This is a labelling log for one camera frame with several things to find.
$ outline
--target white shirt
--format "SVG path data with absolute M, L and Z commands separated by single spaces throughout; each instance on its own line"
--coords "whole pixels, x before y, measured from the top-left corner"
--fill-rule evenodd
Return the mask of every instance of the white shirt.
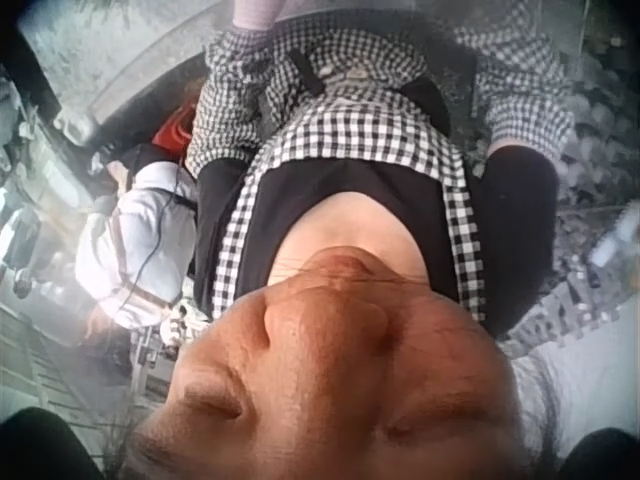
M 176 195 L 196 201 L 197 187 L 178 165 L 158 162 L 143 168 L 135 176 L 131 191 L 118 201 L 127 278 L 137 287 L 171 303 L 182 291 L 193 258 L 195 214 L 170 201 L 170 194 L 163 195 L 148 190 L 150 188 L 175 191 Z M 123 292 L 119 296 L 113 295 L 122 287 L 113 227 L 113 216 L 89 215 L 79 241 L 76 279 L 122 327 L 136 329 L 158 325 L 164 319 L 157 310 L 136 302 L 126 290 L 124 295 Z

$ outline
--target skin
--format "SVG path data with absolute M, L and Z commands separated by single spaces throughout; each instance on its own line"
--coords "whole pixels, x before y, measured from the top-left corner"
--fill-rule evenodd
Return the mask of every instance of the skin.
M 522 453 L 515 399 L 463 308 L 331 247 L 186 348 L 135 438 L 175 478 L 506 478 Z
M 118 196 L 123 195 L 127 190 L 127 176 L 129 171 L 120 161 L 113 161 L 107 164 L 107 172 L 111 178 L 118 183 Z

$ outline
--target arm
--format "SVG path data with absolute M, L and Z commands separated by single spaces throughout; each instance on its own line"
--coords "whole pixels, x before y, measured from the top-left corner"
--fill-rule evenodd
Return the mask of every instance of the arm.
M 269 79 L 267 36 L 240 29 L 221 33 L 207 47 L 206 62 L 211 71 L 198 102 L 186 160 L 198 180 L 216 161 L 230 160 L 246 168 L 261 147 L 258 97 Z
M 457 28 L 455 36 L 479 56 L 476 85 L 492 134 L 488 155 L 506 145 L 530 146 L 557 162 L 573 128 L 564 106 L 570 85 L 551 43 L 536 31 L 530 2 L 509 2 L 490 27 Z
M 499 337 L 538 301 L 553 269 L 558 175 L 535 150 L 505 146 L 481 180 L 467 172 L 482 245 L 486 328 Z

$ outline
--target black and white checkered shirt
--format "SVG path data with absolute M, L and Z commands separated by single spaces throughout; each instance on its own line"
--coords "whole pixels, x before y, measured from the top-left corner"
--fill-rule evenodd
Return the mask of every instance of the black and white checkered shirt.
M 493 141 L 516 139 L 550 159 L 560 155 L 572 127 L 559 99 L 566 93 L 550 45 L 535 34 L 528 12 L 515 7 L 509 25 L 475 32 L 457 27 L 452 40 L 480 55 L 477 92 L 487 108 Z M 326 84 L 319 97 L 302 85 L 287 54 L 304 52 Z M 208 47 L 211 75 L 203 88 L 187 166 L 198 176 L 209 162 L 242 160 L 248 171 L 218 252 L 212 316 L 235 300 L 245 238 L 260 180 L 284 162 L 341 158 L 403 165 L 443 186 L 460 302 L 484 319 L 484 282 L 477 226 L 466 188 L 463 155 L 397 90 L 429 75 L 423 55 L 400 35 L 327 28 L 300 21 L 267 38 L 218 34 Z M 261 138 L 258 98 L 274 135 Z

